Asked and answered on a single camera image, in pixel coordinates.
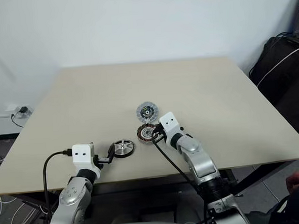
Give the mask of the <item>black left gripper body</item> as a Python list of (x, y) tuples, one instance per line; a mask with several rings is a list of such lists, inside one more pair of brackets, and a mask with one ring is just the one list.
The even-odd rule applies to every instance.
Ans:
[(100, 160), (98, 158), (98, 155), (95, 155), (93, 157), (93, 163), (94, 163), (94, 166), (96, 166), (98, 169), (102, 169), (103, 168), (103, 164), (100, 163)]

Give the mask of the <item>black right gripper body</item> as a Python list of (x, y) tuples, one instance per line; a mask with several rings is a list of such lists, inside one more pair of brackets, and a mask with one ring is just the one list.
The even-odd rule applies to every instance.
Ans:
[(152, 132), (152, 141), (160, 142), (161, 140), (166, 141), (167, 135), (164, 132), (164, 127), (162, 124), (156, 124)]

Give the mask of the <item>person's bare hand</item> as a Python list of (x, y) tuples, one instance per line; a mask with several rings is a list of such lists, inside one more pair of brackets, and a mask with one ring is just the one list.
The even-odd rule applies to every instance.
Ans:
[(286, 178), (286, 187), (290, 194), (299, 188), (299, 171)]

